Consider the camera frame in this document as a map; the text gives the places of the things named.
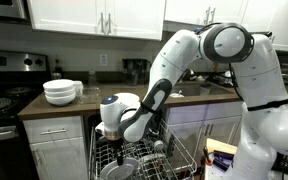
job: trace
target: dark countertop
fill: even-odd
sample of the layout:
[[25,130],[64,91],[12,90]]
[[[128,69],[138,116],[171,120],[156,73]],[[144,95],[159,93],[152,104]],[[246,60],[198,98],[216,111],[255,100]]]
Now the dark countertop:
[[[82,116],[99,113],[101,99],[119,92],[134,93],[143,99],[147,85],[139,86],[126,86],[122,84],[101,84],[101,98],[97,103],[94,104],[78,104],[72,102],[65,107],[56,107],[50,105],[45,98],[44,93],[39,95],[33,100],[28,106],[26,106],[19,114],[19,119],[33,120],[33,119],[45,119],[65,116]],[[234,102],[240,99],[235,94],[233,88],[224,88],[228,91],[233,92],[232,94],[222,95],[209,95],[209,96],[187,96],[182,98],[168,98],[164,104],[164,107],[179,107],[179,106],[190,106],[190,105],[201,105],[201,104],[213,104],[222,102]]]

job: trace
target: dishwasher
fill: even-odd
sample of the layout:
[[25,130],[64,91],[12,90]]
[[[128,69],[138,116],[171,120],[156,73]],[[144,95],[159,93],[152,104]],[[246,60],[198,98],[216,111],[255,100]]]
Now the dishwasher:
[[[194,179],[197,163],[189,154],[178,137],[161,120],[155,130],[137,143],[123,144],[125,158],[135,158],[139,161],[136,172],[128,179],[176,180]],[[90,127],[89,177],[100,180],[101,170],[116,160],[113,150],[108,146],[104,136],[99,137],[95,126]],[[156,142],[162,148],[156,148]]]

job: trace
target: wall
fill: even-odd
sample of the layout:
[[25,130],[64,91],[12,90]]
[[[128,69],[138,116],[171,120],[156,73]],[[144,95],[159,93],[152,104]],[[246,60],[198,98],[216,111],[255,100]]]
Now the wall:
[[[33,31],[27,25],[0,23],[0,50],[45,54],[51,68],[57,57],[64,71],[122,71],[123,58],[153,61],[171,35],[164,32],[163,40],[159,42]],[[99,65],[99,54],[108,54],[108,66]],[[198,60],[189,68],[197,72],[213,71],[213,63]]]

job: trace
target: sink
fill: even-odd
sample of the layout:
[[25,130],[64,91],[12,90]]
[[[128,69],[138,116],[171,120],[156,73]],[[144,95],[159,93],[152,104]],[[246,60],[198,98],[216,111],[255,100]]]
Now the sink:
[[176,84],[171,93],[179,93],[185,96],[207,96],[207,95],[221,95],[221,94],[233,94],[232,92],[215,86],[210,83],[178,83]]

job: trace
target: stacked bowls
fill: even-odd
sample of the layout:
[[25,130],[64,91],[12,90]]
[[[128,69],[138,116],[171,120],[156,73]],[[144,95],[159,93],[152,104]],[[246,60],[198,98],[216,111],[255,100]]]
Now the stacked bowls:
[[76,97],[74,81],[57,79],[43,84],[46,100],[56,106],[65,106]]

